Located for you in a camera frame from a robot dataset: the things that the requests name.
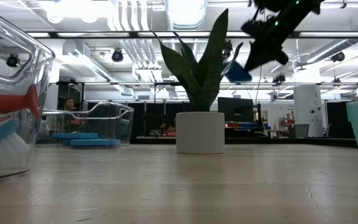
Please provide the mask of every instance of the desk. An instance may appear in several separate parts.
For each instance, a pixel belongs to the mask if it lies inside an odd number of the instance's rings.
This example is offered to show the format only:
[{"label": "desk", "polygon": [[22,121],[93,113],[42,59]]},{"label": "desk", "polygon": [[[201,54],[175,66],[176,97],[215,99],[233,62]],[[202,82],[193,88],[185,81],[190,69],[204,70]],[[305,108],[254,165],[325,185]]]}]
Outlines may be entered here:
[{"label": "desk", "polygon": [[280,137],[280,133],[287,133],[287,130],[266,130],[267,135],[269,136],[269,138],[273,138],[272,137],[272,133],[276,133],[276,138]]},{"label": "desk", "polygon": [[0,182],[0,223],[305,220],[358,223],[358,150],[232,145],[196,156],[177,154],[174,145],[37,147],[29,172]]}]

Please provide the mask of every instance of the computer monitor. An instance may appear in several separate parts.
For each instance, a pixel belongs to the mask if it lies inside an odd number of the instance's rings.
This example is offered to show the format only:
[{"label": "computer monitor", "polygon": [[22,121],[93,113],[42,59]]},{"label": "computer monitor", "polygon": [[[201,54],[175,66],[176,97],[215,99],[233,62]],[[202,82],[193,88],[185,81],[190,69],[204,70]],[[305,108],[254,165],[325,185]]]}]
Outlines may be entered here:
[{"label": "computer monitor", "polygon": [[254,122],[254,102],[248,99],[218,97],[218,111],[225,121]]}]

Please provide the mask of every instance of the red object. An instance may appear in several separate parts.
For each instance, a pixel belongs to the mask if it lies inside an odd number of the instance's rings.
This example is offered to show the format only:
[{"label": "red object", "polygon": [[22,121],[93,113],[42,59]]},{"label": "red object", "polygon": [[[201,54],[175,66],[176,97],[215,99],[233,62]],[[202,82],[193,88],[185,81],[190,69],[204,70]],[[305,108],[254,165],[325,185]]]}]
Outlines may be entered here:
[{"label": "red object", "polygon": [[294,124],[295,120],[293,119],[283,119],[280,121],[280,124]]},{"label": "red object", "polygon": [[174,133],[174,132],[167,132],[167,136],[176,136],[177,133]]},{"label": "red object", "polygon": [[35,85],[31,85],[25,95],[0,95],[0,114],[29,109],[31,113],[39,117],[38,96]]}]

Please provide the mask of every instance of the person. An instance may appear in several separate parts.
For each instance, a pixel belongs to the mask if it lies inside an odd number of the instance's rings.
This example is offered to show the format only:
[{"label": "person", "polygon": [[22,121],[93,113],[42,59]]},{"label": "person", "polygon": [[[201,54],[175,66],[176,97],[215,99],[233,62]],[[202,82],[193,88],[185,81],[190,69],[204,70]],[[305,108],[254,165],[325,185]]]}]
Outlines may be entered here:
[{"label": "person", "polygon": [[74,100],[70,97],[65,99],[65,105],[64,105],[65,111],[76,111],[77,108],[74,107]]},{"label": "person", "polygon": [[[64,105],[65,111],[76,111],[77,108],[74,107],[74,100],[70,97],[65,99],[65,105]],[[65,123],[67,124],[67,128],[72,129],[78,129],[79,126],[81,126],[82,122],[80,119],[75,119],[71,114],[65,114],[64,117]]]}]

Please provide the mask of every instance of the white pot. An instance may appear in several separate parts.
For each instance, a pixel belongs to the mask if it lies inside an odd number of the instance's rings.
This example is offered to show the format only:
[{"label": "white pot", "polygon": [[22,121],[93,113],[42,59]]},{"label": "white pot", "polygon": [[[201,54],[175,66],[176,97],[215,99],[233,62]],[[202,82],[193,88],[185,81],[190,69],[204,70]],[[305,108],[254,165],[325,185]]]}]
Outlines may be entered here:
[{"label": "white pot", "polygon": [[177,152],[224,153],[224,114],[186,112],[177,114]]}]

